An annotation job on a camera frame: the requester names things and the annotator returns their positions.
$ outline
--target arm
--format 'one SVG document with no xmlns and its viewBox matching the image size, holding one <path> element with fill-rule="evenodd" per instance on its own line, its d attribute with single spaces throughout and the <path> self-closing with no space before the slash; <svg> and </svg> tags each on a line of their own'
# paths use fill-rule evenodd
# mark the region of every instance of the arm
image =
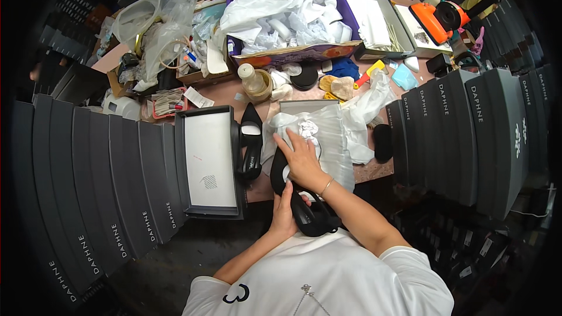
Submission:
<svg viewBox="0 0 562 316">
<path fill-rule="evenodd" d="M 283 195 L 281 197 L 277 194 L 274 195 L 273 220 L 268 232 L 242 254 L 222 266 L 215 273 L 214 278 L 228 284 L 235 283 L 253 264 L 297 232 L 297 224 L 294 222 L 291 211 L 292 192 L 293 185 L 291 181 L 287 181 Z"/>
<path fill-rule="evenodd" d="M 313 143 L 287 129 L 294 151 L 277 134 L 277 146 L 283 151 L 291 172 L 289 176 L 301 186 L 318 193 L 342 219 L 351 234 L 375 256 L 393 246 L 410 246 L 374 207 L 353 193 L 349 193 L 331 176 L 322 171 L 316 159 Z"/>
</svg>

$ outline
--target necklace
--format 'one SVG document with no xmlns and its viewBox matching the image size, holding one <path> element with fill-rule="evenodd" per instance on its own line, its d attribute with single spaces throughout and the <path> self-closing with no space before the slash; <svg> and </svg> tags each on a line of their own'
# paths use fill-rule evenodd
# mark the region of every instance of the necklace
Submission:
<svg viewBox="0 0 562 316">
<path fill-rule="evenodd" d="M 310 290 L 312 289 L 312 286 L 309 286 L 308 284 L 305 284 L 301 287 L 301 289 L 305 292 L 302 295 L 301 300 L 299 301 L 299 304 L 297 305 L 297 309 L 294 311 L 293 316 L 295 316 L 297 314 L 297 311 L 299 311 L 299 308 L 301 307 L 302 301 L 305 299 L 305 297 L 308 295 L 309 297 L 313 298 L 314 301 L 316 301 L 318 303 L 318 305 L 322 308 L 322 310 L 324 312 L 326 312 L 326 314 L 328 316 L 330 316 L 329 312 L 326 311 L 326 309 L 322 306 L 322 304 L 320 304 L 320 302 L 318 301 L 317 298 L 314 297 L 314 292 L 311 292 Z"/>
</svg>

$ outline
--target purple box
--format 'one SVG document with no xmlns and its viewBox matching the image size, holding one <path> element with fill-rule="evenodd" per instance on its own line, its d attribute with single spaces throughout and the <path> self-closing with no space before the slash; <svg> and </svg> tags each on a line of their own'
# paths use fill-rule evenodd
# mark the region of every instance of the purple box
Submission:
<svg viewBox="0 0 562 316">
<path fill-rule="evenodd" d="M 347 0 L 336 0 L 336 8 L 342 15 L 342 22 L 351 27 L 351 40 L 343 44 L 314 44 L 294 48 L 262 51 L 241 57 L 243 43 L 240 39 L 227 36 L 228 55 L 238 67 L 248 63 L 255 68 L 268 65 L 280 66 L 286 63 L 298 63 L 299 61 L 326 61 L 343 56 L 349 57 L 359 47 L 362 40 L 359 37 L 359 25 L 347 3 Z"/>
</svg>

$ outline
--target white t-shirt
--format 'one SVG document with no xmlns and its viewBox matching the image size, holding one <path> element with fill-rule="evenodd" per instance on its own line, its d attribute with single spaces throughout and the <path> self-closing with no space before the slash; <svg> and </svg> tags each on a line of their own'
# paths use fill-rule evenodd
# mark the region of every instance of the white t-shirt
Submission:
<svg viewBox="0 0 562 316">
<path fill-rule="evenodd" d="M 438 316 L 451 314 L 453 296 L 427 255 L 395 246 L 377 258 L 340 229 L 317 238 L 297 233 L 232 285 L 195 278 L 182 315 L 285 316 L 297 306 L 296 315 L 306 316 Z"/>
</svg>

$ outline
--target black high heel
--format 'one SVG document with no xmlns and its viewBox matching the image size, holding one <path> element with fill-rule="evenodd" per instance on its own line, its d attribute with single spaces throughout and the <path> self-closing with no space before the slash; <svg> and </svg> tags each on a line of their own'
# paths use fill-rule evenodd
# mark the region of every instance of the black high heel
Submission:
<svg viewBox="0 0 562 316">
<path fill-rule="evenodd" d="M 261 147 L 263 145 L 261 130 L 261 118 L 257 114 L 256 108 L 249 102 L 242 116 L 240 126 L 241 147 L 247 146 L 247 149 L 239 174 L 247 181 L 253 181 L 259 177 L 261 173 L 260 160 Z"/>
<path fill-rule="evenodd" d="M 282 195 L 285 189 L 285 179 L 283 178 L 283 170 L 288 165 L 287 158 L 283 151 L 277 148 L 273 163 L 271 164 L 271 186 L 273 191 Z M 313 206 L 319 207 L 320 211 L 313 211 L 311 207 L 306 205 L 302 200 L 299 192 L 309 193 L 314 200 Z M 291 210 L 294 220 L 301 232 L 309 237 L 319 237 L 325 233 L 336 233 L 338 227 L 341 226 L 341 219 L 332 216 L 327 208 L 327 204 L 322 202 L 316 193 L 299 186 L 293 182 L 293 193 L 291 195 Z"/>
</svg>

